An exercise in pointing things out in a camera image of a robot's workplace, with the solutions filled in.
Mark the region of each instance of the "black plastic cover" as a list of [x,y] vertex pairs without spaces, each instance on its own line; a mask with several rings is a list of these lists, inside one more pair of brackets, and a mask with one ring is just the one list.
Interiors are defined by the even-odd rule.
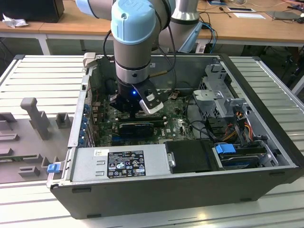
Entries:
[[1,0],[0,19],[2,14],[14,19],[57,23],[64,12],[62,0]]
[[167,153],[172,153],[176,166],[171,173],[218,171],[210,140],[165,142]]
[[122,123],[118,133],[122,138],[146,138],[153,136],[154,124],[152,123]]

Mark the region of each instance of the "motherboard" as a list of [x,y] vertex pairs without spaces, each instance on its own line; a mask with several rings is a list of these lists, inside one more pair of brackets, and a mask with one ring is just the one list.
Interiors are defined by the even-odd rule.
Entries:
[[96,145],[162,144],[166,141],[195,139],[192,127],[185,119],[187,101],[185,97],[170,98],[159,112],[153,115],[139,112],[135,118],[130,118],[129,113],[121,113],[111,107],[109,98],[105,97],[93,107]]

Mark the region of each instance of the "screw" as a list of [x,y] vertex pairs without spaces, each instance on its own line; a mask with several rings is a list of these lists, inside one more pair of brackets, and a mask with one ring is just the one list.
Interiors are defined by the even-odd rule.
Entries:
[[170,168],[173,168],[173,167],[175,166],[175,165],[174,165],[174,161],[169,160],[168,162],[169,162],[169,167],[170,167]]

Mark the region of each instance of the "floor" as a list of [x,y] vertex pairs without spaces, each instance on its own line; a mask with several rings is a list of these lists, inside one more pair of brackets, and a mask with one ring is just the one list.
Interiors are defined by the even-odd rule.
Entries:
[[[13,55],[42,55],[40,45],[36,39],[25,38],[2,38],[2,42],[7,46]],[[54,55],[83,55],[85,52],[81,50],[79,40],[63,40],[51,39],[48,40],[50,49]],[[86,52],[96,52],[102,54],[102,41],[86,40]],[[106,52],[113,53],[113,42],[107,41]],[[279,77],[286,82],[292,72],[295,71],[296,65],[286,63],[290,58],[290,53],[285,47],[258,47],[258,46],[244,46],[242,45],[222,45],[218,44],[215,47],[215,53],[226,53],[230,56],[260,56],[261,59],[268,65],[268,67]],[[12,61],[13,56],[0,43],[0,75],[4,72],[6,67]],[[299,94],[300,99],[304,99],[304,93]]]

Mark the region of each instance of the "computer case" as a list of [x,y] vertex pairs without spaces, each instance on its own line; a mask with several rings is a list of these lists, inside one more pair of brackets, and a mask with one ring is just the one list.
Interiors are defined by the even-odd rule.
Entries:
[[64,12],[62,0],[1,0],[0,18],[57,23]]

